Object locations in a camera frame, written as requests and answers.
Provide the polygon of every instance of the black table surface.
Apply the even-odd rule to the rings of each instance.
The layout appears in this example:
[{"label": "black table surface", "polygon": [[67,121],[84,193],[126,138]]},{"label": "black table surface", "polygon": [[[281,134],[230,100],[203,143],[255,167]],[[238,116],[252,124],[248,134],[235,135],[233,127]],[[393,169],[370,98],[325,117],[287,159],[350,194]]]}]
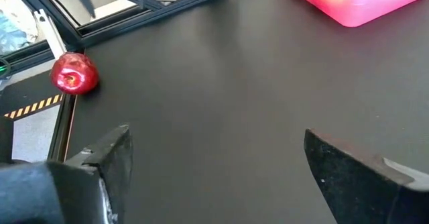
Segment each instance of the black table surface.
[{"label": "black table surface", "polygon": [[131,124],[127,223],[335,223],[307,127],[429,172],[428,6],[346,28],[304,0],[215,0],[103,42],[68,156]]}]

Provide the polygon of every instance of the apple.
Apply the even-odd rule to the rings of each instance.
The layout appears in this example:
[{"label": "apple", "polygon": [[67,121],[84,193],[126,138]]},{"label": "apple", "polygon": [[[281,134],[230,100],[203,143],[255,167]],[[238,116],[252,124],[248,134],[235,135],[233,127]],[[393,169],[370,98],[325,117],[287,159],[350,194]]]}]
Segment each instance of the apple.
[{"label": "apple", "polygon": [[97,86],[99,73],[88,56],[66,52],[55,61],[50,78],[63,93],[81,95]]}]

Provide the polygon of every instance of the black metal frame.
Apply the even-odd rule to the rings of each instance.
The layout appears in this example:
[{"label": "black metal frame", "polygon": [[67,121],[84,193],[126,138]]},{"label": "black metal frame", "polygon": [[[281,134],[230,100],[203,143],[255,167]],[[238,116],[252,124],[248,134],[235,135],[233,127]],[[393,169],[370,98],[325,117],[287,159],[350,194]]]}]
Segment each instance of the black metal frame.
[{"label": "black metal frame", "polygon": [[[23,0],[35,11],[44,9],[56,23],[58,31],[66,42],[69,51],[81,50],[124,34],[155,20],[183,11],[208,0],[129,0],[134,7],[96,20],[78,28],[73,26],[67,15],[62,13],[53,0]],[[11,74],[53,59],[48,43],[44,40],[24,49],[4,56],[11,64]]]},{"label": "black metal frame", "polygon": [[72,126],[74,104],[76,96],[64,95],[58,110],[54,134],[52,135],[51,146],[48,152],[48,159],[55,161],[65,161],[68,147],[68,134]]}]

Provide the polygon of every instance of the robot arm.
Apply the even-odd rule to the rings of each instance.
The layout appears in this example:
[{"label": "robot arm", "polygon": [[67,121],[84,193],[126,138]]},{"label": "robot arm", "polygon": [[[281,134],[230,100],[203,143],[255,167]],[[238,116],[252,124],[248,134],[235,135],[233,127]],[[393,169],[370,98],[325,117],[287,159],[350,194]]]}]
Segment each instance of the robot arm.
[{"label": "robot arm", "polygon": [[0,223],[123,223],[133,145],[122,125],[65,163],[0,169]]},{"label": "robot arm", "polygon": [[429,223],[429,175],[309,129],[304,149],[338,224]]}]

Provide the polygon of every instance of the yellow and black hazard tape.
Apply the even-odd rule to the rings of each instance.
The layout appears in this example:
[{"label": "yellow and black hazard tape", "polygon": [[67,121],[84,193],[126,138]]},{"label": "yellow and black hazard tape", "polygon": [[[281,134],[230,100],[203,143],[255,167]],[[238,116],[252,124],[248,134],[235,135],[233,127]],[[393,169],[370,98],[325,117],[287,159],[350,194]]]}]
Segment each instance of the yellow and black hazard tape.
[{"label": "yellow and black hazard tape", "polygon": [[40,102],[28,105],[27,107],[23,107],[10,113],[6,113],[5,117],[9,117],[14,120],[21,119],[23,117],[27,117],[27,115],[42,111],[47,107],[53,107],[54,105],[57,105],[57,103],[60,103],[61,100],[62,94],[58,94],[45,100],[41,100]]}]

